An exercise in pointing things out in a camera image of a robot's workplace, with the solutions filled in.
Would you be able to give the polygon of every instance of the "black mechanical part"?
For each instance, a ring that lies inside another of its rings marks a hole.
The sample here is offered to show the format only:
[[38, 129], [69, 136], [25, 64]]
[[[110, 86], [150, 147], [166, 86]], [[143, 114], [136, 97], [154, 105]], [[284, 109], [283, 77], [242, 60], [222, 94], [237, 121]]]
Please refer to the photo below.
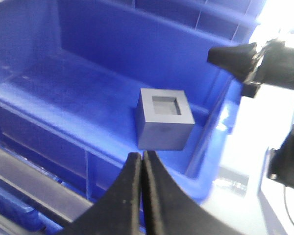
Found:
[[142, 197], [147, 235], [240, 235], [188, 197], [155, 151], [144, 152]]
[[227, 70], [239, 81], [244, 82], [255, 67], [256, 46], [256, 43], [251, 43], [237, 47], [213, 47], [208, 52], [207, 61]]
[[66, 226], [93, 203], [0, 148], [0, 187]]
[[130, 153], [104, 196], [58, 235], [138, 235], [141, 155]]
[[294, 48], [270, 42], [254, 81], [294, 90]]
[[294, 125], [272, 158], [268, 177], [294, 188]]
[[243, 88], [241, 91], [241, 96], [247, 96], [250, 98], [254, 98], [260, 88], [260, 84], [250, 83], [243, 84]]

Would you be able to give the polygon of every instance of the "black cable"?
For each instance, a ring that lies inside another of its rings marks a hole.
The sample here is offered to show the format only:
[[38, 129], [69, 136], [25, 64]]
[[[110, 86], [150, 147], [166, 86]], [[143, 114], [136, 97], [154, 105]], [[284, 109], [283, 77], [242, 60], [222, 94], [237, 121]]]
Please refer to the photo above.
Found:
[[283, 186], [283, 199], [284, 199], [284, 206], [285, 206], [285, 210], [286, 210], [286, 213], [288, 214], [288, 217], [290, 219], [290, 222], [293, 224], [294, 226], [294, 221], [292, 220], [291, 216], [290, 216], [290, 212], [289, 212], [289, 209], [288, 209], [288, 205], [286, 203], [286, 186]]

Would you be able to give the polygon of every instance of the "blue plastic surface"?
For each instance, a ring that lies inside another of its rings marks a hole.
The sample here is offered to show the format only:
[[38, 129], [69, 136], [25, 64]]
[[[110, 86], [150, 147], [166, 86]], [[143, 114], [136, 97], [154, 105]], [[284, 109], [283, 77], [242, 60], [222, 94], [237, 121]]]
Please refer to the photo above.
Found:
[[0, 188], [0, 213], [29, 231], [39, 231], [44, 224], [38, 211]]
[[138, 151], [140, 88], [184, 90], [196, 125], [182, 151], [159, 156], [201, 202], [241, 90], [207, 52], [249, 38], [264, 1], [243, 2], [0, 2], [0, 144], [98, 199]]

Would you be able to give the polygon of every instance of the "square hole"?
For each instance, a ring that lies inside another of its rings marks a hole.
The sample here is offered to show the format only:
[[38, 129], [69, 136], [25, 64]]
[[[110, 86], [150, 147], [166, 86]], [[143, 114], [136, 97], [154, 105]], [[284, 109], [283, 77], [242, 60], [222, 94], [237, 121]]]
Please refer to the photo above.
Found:
[[156, 114], [181, 115], [176, 97], [153, 96], [152, 103]]

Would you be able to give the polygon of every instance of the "square metal block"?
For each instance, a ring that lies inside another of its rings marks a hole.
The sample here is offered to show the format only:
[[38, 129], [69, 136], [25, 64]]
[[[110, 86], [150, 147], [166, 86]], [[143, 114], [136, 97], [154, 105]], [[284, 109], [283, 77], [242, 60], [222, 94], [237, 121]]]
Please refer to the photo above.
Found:
[[194, 124], [184, 91], [141, 88], [136, 108], [139, 149], [182, 150]]

